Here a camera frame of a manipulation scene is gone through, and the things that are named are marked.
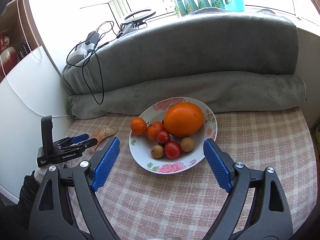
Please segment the white gloved left hand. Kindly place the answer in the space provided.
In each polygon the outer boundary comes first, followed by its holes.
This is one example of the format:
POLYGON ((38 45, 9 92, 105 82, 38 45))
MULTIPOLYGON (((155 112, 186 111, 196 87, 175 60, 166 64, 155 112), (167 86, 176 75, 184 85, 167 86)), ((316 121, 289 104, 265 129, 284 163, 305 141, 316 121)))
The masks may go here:
MULTIPOLYGON (((43 167, 38 167, 35 172, 34 172, 34 178, 36 180, 36 182, 41 185, 42 180, 48 170, 48 168, 52 166, 52 164, 43 166, 43 167)), ((63 169, 67 169, 67 168, 73 168, 74 166, 76 166, 75 163, 73 163, 72 161, 67 161, 67 162, 63 162, 63 163, 59 163, 59 164, 55 164, 55 166, 57 168, 59 168, 59 170, 63 170, 63 169)))

